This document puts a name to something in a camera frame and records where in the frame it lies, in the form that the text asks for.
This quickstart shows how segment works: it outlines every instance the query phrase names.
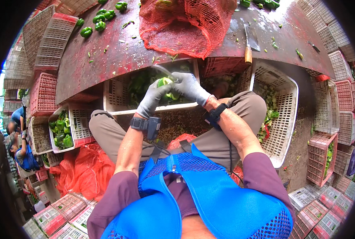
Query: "khaki pants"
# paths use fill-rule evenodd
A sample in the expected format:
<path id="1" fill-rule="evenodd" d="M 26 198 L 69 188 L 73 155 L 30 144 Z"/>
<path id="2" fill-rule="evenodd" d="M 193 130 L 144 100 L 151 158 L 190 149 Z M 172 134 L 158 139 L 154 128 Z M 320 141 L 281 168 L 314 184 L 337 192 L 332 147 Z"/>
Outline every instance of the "khaki pants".
<path id="1" fill-rule="evenodd" d="M 267 109 L 265 101 L 251 91 L 244 91 L 232 97 L 228 101 L 228 106 L 247 122 L 253 133 L 257 135 L 266 115 Z M 91 114 L 89 127 L 98 144 L 108 157 L 116 163 L 119 146 L 126 132 L 119 126 L 112 115 L 103 110 L 95 110 Z M 195 146 L 212 161 L 225 167 L 228 172 L 230 171 L 231 161 L 229 157 L 228 138 L 222 131 L 213 128 L 192 140 L 190 143 L 195 144 Z M 150 146 L 150 144 L 143 142 L 143 147 L 146 146 Z M 231 147 L 232 169 L 234 169 L 240 157 L 232 144 Z M 144 149 L 141 161 L 148 160 L 152 151 L 153 147 Z M 183 152 L 184 150 L 182 148 L 171 151 L 172 154 Z M 160 153 L 159 158 L 165 157 L 167 157 L 166 154 Z"/>

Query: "gray work glove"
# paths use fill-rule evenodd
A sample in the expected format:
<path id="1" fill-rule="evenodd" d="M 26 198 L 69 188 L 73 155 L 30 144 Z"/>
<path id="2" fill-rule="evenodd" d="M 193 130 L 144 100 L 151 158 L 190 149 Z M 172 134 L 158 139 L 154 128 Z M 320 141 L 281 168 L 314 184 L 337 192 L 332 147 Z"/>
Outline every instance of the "gray work glove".
<path id="1" fill-rule="evenodd" d="M 173 89 L 187 99 L 204 106 L 211 95 L 196 81 L 194 74 L 173 72 L 173 76 L 179 79 L 173 84 Z"/>
<path id="2" fill-rule="evenodd" d="M 146 95 L 140 102 L 136 112 L 146 119 L 149 119 L 155 113 L 155 109 L 159 104 L 160 98 L 171 91 L 172 84 L 166 84 L 158 88 L 159 81 L 155 81 L 148 88 Z"/>

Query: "table surface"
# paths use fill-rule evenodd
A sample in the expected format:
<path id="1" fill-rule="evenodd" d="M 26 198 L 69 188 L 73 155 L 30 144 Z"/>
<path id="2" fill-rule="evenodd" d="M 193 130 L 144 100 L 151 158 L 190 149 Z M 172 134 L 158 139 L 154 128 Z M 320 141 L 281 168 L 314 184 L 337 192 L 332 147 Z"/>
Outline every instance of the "table surface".
<path id="1" fill-rule="evenodd" d="M 57 104 L 100 82 L 149 67 L 152 65 L 153 57 L 160 57 L 154 64 L 171 61 L 164 52 L 147 50 L 144 47 L 139 36 L 140 8 L 137 5 L 139 2 L 139 0 L 129 0 L 127 11 L 120 13 L 114 7 L 115 1 L 109 1 L 103 6 L 92 7 L 80 16 L 85 20 L 83 27 L 94 28 L 92 19 L 101 7 L 107 10 L 114 9 L 116 13 L 112 21 L 106 21 L 107 28 L 103 32 L 94 30 L 87 39 L 80 36 L 80 29 L 75 29 L 71 34 L 59 67 L 55 100 Z M 232 15 L 222 45 L 218 46 L 209 57 L 243 57 L 246 45 L 243 24 L 250 22 L 251 27 L 256 29 L 261 49 L 260 52 L 252 51 L 253 58 L 295 64 L 334 78 L 333 67 L 322 40 L 308 17 L 295 2 L 283 0 L 276 11 L 259 9 L 253 3 L 249 8 L 238 5 L 238 9 L 240 11 Z M 129 21 L 134 21 L 135 24 L 122 29 L 121 26 Z M 272 37 L 275 38 L 279 49 L 271 46 Z M 307 41 L 311 41 L 321 52 L 316 52 Z M 303 60 L 296 54 L 296 48 L 304 55 Z M 179 60 L 186 58 L 189 56 L 177 57 Z"/>

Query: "wooden knife handle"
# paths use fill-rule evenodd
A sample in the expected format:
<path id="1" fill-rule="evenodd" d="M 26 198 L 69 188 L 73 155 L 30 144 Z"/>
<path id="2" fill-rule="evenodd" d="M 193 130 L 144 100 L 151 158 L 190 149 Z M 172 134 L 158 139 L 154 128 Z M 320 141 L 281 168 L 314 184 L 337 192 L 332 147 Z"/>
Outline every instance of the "wooden knife handle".
<path id="1" fill-rule="evenodd" d="M 245 47 L 244 58 L 245 58 L 245 63 L 247 65 L 252 64 L 252 49 L 249 45 L 246 45 Z"/>

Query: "cleaver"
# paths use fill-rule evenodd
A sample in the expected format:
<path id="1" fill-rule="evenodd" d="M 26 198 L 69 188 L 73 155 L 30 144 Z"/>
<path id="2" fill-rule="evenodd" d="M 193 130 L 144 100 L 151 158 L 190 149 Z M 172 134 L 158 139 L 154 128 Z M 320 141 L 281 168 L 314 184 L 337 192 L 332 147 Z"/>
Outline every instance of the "cleaver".
<path id="1" fill-rule="evenodd" d="M 245 47 L 245 63 L 252 64 L 252 49 L 260 51 L 259 40 L 257 39 L 256 30 L 244 24 L 245 36 L 247 37 L 247 46 Z"/>

